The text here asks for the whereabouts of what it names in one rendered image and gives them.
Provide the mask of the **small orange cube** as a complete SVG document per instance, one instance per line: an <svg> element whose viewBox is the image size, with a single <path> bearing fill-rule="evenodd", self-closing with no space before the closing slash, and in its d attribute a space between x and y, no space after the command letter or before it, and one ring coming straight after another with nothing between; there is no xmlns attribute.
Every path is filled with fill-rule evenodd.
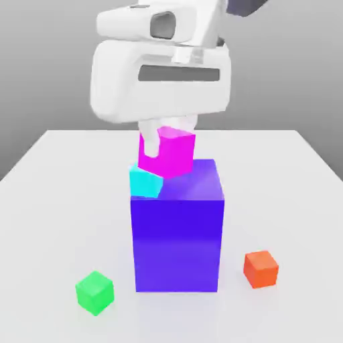
<svg viewBox="0 0 343 343"><path fill-rule="evenodd" d="M253 289L275 285L278 271L279 265L269 251L245 255L243 273Z"/></svg>

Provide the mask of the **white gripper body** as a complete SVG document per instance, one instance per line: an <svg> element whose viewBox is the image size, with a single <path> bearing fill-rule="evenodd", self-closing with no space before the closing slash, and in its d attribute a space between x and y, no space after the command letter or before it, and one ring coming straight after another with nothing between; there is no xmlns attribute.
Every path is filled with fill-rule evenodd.
<svg viewBox="0 0 343 343"><path fill-rule="evenodd" d="M183 47L106 40L93 56L90 105L112 123L224 111L230 101L227 45L198 50L188 64L175 63Z"/></svg>

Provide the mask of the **small cyan cube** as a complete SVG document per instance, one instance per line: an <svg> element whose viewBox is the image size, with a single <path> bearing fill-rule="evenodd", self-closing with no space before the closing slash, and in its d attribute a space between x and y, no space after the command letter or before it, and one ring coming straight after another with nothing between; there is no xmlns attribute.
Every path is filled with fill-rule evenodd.
<svg viewBox="0 0 343 343"><path fill-rule="evenodd" d="M129 168L131 196L157 198L163 187L164 179L149 171L145 171L134 163Z"/></svg>

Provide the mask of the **large blue box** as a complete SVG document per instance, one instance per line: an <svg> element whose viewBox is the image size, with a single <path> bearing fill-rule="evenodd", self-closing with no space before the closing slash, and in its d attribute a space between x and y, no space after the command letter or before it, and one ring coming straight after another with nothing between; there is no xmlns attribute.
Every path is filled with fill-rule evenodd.
<svg viewBox="0 0 343 343"><path fill-rule="evenodd" d="M224 194L216 162L196 159L192 171L166 179L157 198L131 198L138 292L218 289Z"/></svg>

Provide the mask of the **small green cube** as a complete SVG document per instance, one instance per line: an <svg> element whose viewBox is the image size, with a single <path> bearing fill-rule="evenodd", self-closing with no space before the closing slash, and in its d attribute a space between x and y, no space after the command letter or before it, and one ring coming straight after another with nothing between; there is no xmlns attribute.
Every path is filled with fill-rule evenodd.
<svg viewBox="0 0 343 343"><path fill-rule="evenodd" d="M91 272L75 285L78 304L92 315L99 315L114 302L113 282L98 271Z"/></svg>

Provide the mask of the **small magenta cube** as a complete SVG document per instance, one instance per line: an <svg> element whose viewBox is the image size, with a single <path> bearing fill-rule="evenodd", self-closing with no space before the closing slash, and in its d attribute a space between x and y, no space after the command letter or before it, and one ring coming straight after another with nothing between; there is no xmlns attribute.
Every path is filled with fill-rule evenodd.
<svg viewBox="0 0 343 343"><path fill-rule="evenodd" d="M145 155L143 136L139 137L138 167L165 179L190 173L196 135L172 127L160 127L159 155Z"/></svg>

